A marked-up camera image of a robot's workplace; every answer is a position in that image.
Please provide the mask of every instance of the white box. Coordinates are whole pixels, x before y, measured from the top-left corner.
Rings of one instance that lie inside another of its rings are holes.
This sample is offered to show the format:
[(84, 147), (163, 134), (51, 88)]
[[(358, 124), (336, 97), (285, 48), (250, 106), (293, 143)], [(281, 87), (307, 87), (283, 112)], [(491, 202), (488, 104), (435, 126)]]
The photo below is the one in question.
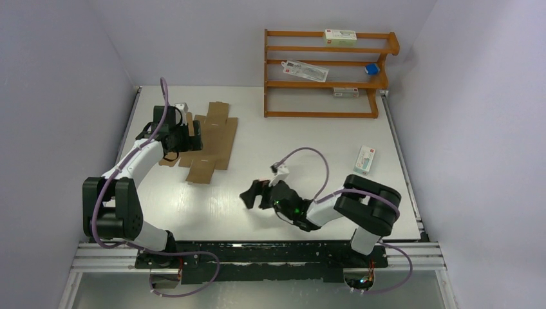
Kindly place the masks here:
[(283, 66), (283, 73), (302, 77), (304, 79), (314, 80), (316, 82), (326, 82), (329, 69), (322, 68), (320, 66), (313, 66), (311, 64), (287, 60), (281, 62)]
[(357, 33), (352, 30), (326, 29), (323, 39), (326, 46), (353, 47), (357, 44)]
[(334, 98), (358, 98), (358, 88), (334, 87)]
[(370, 172), (370, 167), (372, 166), (373, 156), (375, 155), (375, 149), (368, 146), (362, 146), (360, 148), (360, 153), (357, 157), (355, 167), (353, 171), (366, 175)]

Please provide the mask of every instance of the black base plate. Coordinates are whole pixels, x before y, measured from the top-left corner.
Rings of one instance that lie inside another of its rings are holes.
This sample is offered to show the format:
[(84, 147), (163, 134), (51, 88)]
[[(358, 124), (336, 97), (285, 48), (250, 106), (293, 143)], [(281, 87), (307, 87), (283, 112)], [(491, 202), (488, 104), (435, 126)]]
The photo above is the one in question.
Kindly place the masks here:
[[(179, 252), (209, 251), (221, 261), (216, 281), (262, 281), (322, 279), (324, 282), (344, 282), (344, 268), (375, 268), (388, 266), (385, 248), (375, 246), (369, 256), (351, 249), (349, 241), (289, 241), (227, 243), (220, 241), (177, 241)], [(135, 268), (165, 268), (154, 262), (155, 255), (142, 253)], [(216, 264), (210, 256), (185, 256), (181, 284), (196, 284), (210, 280)], [(174, 258), (167, 268), (178, 268)]]

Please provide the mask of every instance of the blue object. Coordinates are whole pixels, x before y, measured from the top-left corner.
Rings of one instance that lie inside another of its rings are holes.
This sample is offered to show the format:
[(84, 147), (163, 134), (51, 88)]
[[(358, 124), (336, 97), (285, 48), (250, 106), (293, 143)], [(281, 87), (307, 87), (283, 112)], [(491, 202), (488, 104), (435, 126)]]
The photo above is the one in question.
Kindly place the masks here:
[(365, 66), (364, 71), (368, 75), (375, 75), (375, 74), (379, 73), (379, 67), (377, 66), (377, 64), (372, 63), (372, 64), (369, 64), (369, 65)]

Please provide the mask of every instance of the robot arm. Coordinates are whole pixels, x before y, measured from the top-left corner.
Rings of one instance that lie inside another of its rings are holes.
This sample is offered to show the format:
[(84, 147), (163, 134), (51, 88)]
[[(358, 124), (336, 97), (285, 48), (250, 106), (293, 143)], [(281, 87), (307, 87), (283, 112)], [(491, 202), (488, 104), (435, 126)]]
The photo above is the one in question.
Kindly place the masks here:
[[(283, 180), (274, 183), (278, 172), (276, 167), (272, 167), (276, 174), (273, 179), (254, 180), (250, 189), (240, 194), (248, 209), (253, 208), (256, 196), (261, 195), (260, 209), (273, 208), (279, 217), (306, 232), (318, 230), (342, 216), (347, 217), (359, 226), (351, 239), (351, 247), (366, 255), (381, 237), (391, 234), (399, 216), (400, 194), (396, 190), (351, 174), (336, 191), (337, 194), (318, 201), (307, 200), (284, 182), (288, 169), (283, 165), (279, 170), (281, 168)], [(367, 204), (362, 202), (364, 193), (370, 196)]]
[[(155, 106), (153, 121), (148, 123), (137, 136), (132, 148), (141, 148), (160, 123), (164, 107)], [(103, 190), (106, 179), (115, 171), (114, 177), (100, 204), (97, 218), (97, 232), (102, 239), (121, 238), (140, 247), (155, 251), (175, 252), (173, 235), (166, 230), (158, 229), (144, 221), (138, 200), (137, 187), (149, 170), (169, 152), (197, 151), (202, 149), (199, 121), (193, 121), (194, 136), (189, 135), (185, 114), (187, 105), (177, 104), (167, 107), (167, 114), (154, 140), (142, 147), (129, 162), (120, 169), (120, 163), (101, 177), (89, 177), (83, 184), (83, 228), (85, 235), (92, 237), (91, 218), (93, 210)], [(104, 202), (115, 201), (114, 207), (106, 207)]]

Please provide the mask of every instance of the glass panel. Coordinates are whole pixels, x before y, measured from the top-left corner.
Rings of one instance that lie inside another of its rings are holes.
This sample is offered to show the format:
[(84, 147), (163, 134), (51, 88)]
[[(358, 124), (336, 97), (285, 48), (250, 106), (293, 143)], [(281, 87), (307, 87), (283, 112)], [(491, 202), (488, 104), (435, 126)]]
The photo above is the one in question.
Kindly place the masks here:
[[(377, 271), (374, 288), (395, 284), (405, 272)], [(162, 290), (168, 294), (189, 292), (196, 286)], [(74, 309), (85, 308), (444, 308), (434, 272), (414, 272), (398, 290), (381, 295), (350, 293), (343, 284), (307, 281), (220, 282), (183, 299), (160, 298), (149, 292), (144, 274), (85, 274)]]

